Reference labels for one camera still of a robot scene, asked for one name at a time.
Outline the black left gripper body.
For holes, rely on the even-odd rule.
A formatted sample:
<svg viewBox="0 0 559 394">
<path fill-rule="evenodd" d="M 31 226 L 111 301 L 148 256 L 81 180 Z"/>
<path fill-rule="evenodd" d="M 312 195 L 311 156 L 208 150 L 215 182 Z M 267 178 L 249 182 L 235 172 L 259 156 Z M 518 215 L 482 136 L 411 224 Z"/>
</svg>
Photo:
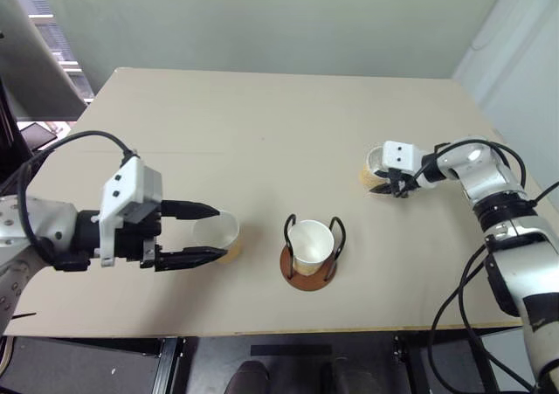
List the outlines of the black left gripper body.
<svg viewBox="0 0 559 394">
<path fill-rule="evenodd" d="M 114 256 L 127 262 L 138 262 L 140 268 L 155 266 L 157 238 L 162 233 L 162 209 L 157 205 L 138 223 L 125 221 L 115 232 Z"/>
</svg>

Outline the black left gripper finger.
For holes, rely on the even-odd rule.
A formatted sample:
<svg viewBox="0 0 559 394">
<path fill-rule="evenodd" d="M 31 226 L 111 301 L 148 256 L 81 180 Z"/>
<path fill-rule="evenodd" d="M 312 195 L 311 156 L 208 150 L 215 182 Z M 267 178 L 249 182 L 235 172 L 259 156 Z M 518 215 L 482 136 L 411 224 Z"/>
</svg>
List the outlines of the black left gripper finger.
<svg viewBox="0 0 559 394">
<path fill-rule="evenodd" d="M 192 269 L 221 259 L 226 254 L 225 249 L 211 246 L 185 247 L 180 252 L 157 250 L 154 269 L 157 272 Z"/>
<path fill-rule="evenodd" d="M 198 220 L 218 216 L 219 210 L 198 202 L 162 200 L 161 215 L 178 220 Z"/>
</svg>

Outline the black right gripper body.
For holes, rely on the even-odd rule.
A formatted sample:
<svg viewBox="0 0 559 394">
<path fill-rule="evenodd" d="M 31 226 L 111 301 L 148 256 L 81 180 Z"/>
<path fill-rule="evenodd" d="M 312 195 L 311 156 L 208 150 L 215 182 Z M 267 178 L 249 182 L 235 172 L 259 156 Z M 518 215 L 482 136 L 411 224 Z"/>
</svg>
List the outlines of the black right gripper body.
<svg viewBox="0 0 559 394">
<path fill-rule="evenodd" d="M 407 189 L 409 193 L 420 187 L 414 173 L 406 173 L 400 169 L 388 169 L 388 183 L 391 183 L 393 194 L 395 190 Z"/>
</svg>

